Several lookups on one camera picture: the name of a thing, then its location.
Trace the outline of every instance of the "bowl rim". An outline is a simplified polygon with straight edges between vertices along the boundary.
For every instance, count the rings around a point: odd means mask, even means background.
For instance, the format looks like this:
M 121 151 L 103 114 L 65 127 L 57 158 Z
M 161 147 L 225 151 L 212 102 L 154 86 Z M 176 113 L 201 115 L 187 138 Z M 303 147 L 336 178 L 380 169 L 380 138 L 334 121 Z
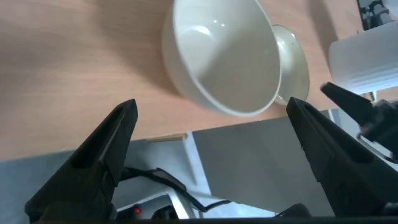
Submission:
M 180 1 L 184 1 L 184 0 L 174 0 L 173 6 L 172 6 L 172 15 L 174 15 L 174 13 L 175 13 L 175 11 L 176 11 L 175 8 L 177 7 L 177 3 L 180 2 Z M 276 40 L 276 37 L 275 37 L 275 35 L 274 35 L 274 31 L 272 30 L 272 23 L 271 23 L 271 20 L 268 18 L 268 16 L 267 16 L 265 10 L 262 8 L 262 6 L 261 6 L 261 4 L 259 3 L 259 1 L 258 1 L 258 0 L 252 0 L 252 1 L 254 1 L 254 2 L 257 4 L 257 7 L 260 9 L 260 11 L 262 12 L 262 15 L 263 15 L 264 18 L 265 18 L 265 22 L 268 23 L 269 27 L 271 28 L 273 40 L 274 40 L 274 43 L 275 43 L 275 47 L 276 47 L 276 49 L 277 49 L 277 56 L 278 56 L 278 59 L 279 59 L 279 64 L 278 64 L 278 67 L 279 67 L 279 81 L 278 81 L 278 87 L 276 88 L 276 91 L 275 91 L 275 93 L 274 93 L 274 96 L 271 98 L 271 100 L 268 102 L 268 104 L 266 104 L 265 106 L 263 106 L 262 108 L 260 108 L 260 109 L 258 109 L 258 110 L 256 110 L 256 111 L 252 111 L 252 112 L 242 112 L 242 111 L 238 111 L 238 110 L 234 110 L 234 109 L 232 109 L 232 108 L 229 108 L 228 106 L 222 104 L 222 103 L 221 103 L 219 100 L 217 100 L 215 97 L 213 97 L 213 96 L 206 90 L 206 88 L 197 80 L 197 78 L 193 77 L 193 75 L 192 75 L 190 72 L 188 72 L 188 70 L 187 70 L 188 76 L 190 77 L 190 79 L 191 79 L 191 81 L 193 82 L 193 84 L 198 88 L 199 92 L 200 92 L 200 93 L 201 93 L 201 94 L 202 94 L 214 107 L 216 107 L 218 110 L 220 110 L 220 111 L 222 111 L 222 112 L 224 112 L 224 113 L 226 113 L 226 114 L 232 115 L 232 116 L 250 117 L 250 116 L 259 115 L 260 113 L 264 112 L 266 109 L 268 109 L 268 108 L 270 107 L 271 104 L 273 104 L 273 102 L 275 102 L 275 99 L 278 97 L 278 92 L 279 92 L 279 89 L 280 89 L 280 83 L 281 83 L 281 81 L 282 81 L 282 68 L 281 68 L 279 47 L 278 47 L 278 45 L 277 45 L 277 40 Z M 177 39 L 177 33 L 176 33 L 176 29 L 175 29 L 175 27 L 176 27 L 176 22 L 177 22 L 177 21 L 176 21 L 176 19 L 175 19 L 175 16 L 172 16 L 172 25 L 173 25 L 173 27 L 174 27 L 174 28 L 173 28 L 173 32 L 174 32 L 174 36 L 175 36 L 176 39 Z M 184 57 L 182 56 L 182 53 L 181 53 L 180 48 L 179 48 L 179 46 L 178 46 L 178 41 L 177 41 L 177 40 L 176 40 L 176 43 L 177 43 L 177 51 L 178 51 L 178 54 L 181 56 L 180 58 L 181 58 L 181 60 L 182 60 L 182 62 L 183 62 L 183 66 L 186 67 L 186 64 L 187 64 L 187 63 L 186 63 Z

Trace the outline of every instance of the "white cup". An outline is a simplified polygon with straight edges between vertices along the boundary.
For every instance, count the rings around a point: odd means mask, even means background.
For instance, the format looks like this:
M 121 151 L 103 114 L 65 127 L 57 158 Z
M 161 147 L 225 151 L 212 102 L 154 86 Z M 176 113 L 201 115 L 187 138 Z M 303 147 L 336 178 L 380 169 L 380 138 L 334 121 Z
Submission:
M 329 48 L 333 81 L 356 94 L 398 85 L 398 21 L 337 40 Z

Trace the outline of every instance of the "ceramic bowl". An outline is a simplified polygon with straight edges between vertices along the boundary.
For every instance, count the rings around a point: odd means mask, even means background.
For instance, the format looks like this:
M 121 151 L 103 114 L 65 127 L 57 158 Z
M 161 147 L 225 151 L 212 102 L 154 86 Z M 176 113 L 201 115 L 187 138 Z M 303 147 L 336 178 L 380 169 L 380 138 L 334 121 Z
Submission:
M 278 46 L 255 0 L 175 0 L 162 48 L 179 92 L 205 108 L 254 116 L 277 97 Z
M 294 34 L 280 25 L 272 26 L 278 42 L 282 78 L 275 102 L 287 105 L 290 97 L 306 100 L 310 90 L 310 74 L 304 51 Z

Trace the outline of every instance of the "wooden table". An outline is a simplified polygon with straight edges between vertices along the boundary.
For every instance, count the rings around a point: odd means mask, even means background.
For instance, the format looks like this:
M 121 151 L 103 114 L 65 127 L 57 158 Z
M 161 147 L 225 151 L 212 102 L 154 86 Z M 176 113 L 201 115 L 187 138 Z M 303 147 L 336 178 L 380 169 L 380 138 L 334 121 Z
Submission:
M 290 29 L 310 70 L 308 101 L 331 80 L 331 42 L 361 32 L 355 0 L 263 0 Z M 120 102 L 135 98 L 133 138 L 151 138 L 285 116 L 271 106 L 254 118 L 204 110 L 180 96 L 162 62 L 160 38 L 171 0 L 2 0 L 0 160 L 76 149 Z

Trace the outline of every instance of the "wire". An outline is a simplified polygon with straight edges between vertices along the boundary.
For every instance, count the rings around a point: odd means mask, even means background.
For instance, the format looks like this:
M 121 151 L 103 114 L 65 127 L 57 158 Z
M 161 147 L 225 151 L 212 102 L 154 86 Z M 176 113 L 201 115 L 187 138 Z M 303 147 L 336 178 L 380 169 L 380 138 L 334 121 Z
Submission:
M 172 182 L 171 180 L 168 180 L 166 178 L 159 177 L 159 176 L 153 174 L 155 171 L 163 171 L 166 174 L 168 174 L 169 176 L 173 177 L 173 179 L 178 181 L 180 184 L 182 184 L 174 176 L 172 176 L 171 174 L 169 174 L 168 172 L 166 172 L 160 168 L 157 168 L 156 170 L 149 170 L 149 171 L 139 170 L 139 169 L 130 168 L 130 167 L 126 167 L 125 169 L 129 171 L 129 175 L 131 176 L 131 178 L 137 177 L 137 176 L 143 176 L 150 180 L 153 180 L 154 182 L 164 184 L 168 187 L 173 188 L 176 192 L 181 194 L 185 199 L 187 199 L 190 203 L 192 203 L 192 205 L 195 206 L 201 212 L 208 212 L 209 210 L 216 208 L 220 205 L 226 205 L 226 204 L 231 203 L 231 201 L 229 201 L 229 200 L 221 200 L 219 202 L 215 202 L 210 205 L 204 206 L 195 197 L 193 197 L 185 189 L 183 189 L 181 186 L 177 185 L 176 183 Z

